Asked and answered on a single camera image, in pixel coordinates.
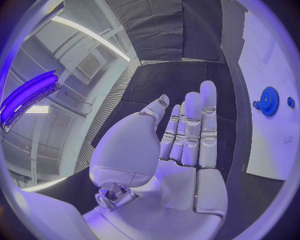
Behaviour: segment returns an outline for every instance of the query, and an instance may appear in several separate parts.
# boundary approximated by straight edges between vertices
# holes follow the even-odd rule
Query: light bar
[[[49,106],[36,106],[36,105],[33,105],[25,113],[26,114],[48,114],[49,113]]]
[[[121,52],[119,49],[117,49],[114,45],[109,43],[107,40],[105,40],[103,37],[99,36],[98,34],[92,32],[91,30],[88,30],[84,26],[81,26],[76,22],[70,21],[70,20],[60,17],[60,16],[55,16],[52,18],[52,20],[55,22],[61,23],[61,24],[68,25],[72,28],[75,28],[75,29],[83,32],[84,34],[91,36],[93,39],[98,40],[100,43],[102,43],[103,45],[105,45],[106,47],[108,47],[109,49],[114,51],[116,54],[118,54],[119,56],[124,58],[126,61],[128,61],[128,62],[130,61],[130,58],[128,56],[126,56],[123,52]]]
[[[65,179],[66,179],[66,177],[63,177],[61,179],[58,179],[58,180],[55,180],[55,181],[51,181],[51,182],[47,182],[45,184],[22,188],[22,190],[25,191],[25,192],[35,192],[35,191],[38,191],[38,190],[42,190],[42,189],[48,188],[48,187],[50,187],[50,186],[52,186],[54,184],[57,184],[57,183],[61,182],[62,180],[65,180]]]

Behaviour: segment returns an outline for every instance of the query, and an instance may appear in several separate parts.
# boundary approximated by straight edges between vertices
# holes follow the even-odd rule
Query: air vent
[[[89,53],[79,64],[78,68],[87,75],[90,79],[98,72],[101,67],[101,63],[95,58],[95,56]]]

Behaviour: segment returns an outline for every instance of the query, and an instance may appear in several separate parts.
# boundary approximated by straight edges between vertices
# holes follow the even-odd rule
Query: small blue part
[[[279,107],[279,94],[274,87],[268,86],[260,96],[260,110],[267,116],[272,117]]]
[[[253,106],[256,110],[261,110],[261,103],[260,103],[260,101],[253,101],[252,106]]]
[[[290,96],[287,98],[287,105],[292,109],[295,107],[295,100],[292,99]]]

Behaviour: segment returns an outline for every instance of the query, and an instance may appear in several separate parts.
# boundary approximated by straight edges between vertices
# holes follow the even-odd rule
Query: gear
[[[274,87],[268,86],[260,96],[260,110],[267,116],[272,117],[279,107],[279,94]]]

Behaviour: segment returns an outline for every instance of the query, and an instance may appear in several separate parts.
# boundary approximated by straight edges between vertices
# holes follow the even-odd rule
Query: vent grille
[[[98,133],[106,119],[120,102],[127,88],[127,85],[129,84],[132,76],[140,65],[141,63],[137,57],[133,59],[129,63],[128,67],[123,71],[118,80],[115,82],[115,84],[112,86],[108,95],[104,99],[91,125],[89,126],[84,141],[80,147],[80,151],[74,168],[74,174],[90,166],[91,158],[95,150],[92,147],[91,142],[95,138],[96,134]]]
[[[89,53],[79,64],[78,68],[83,71],[90,79],[97,73],[101,67],[101,63],[95,58],[95,56]]]

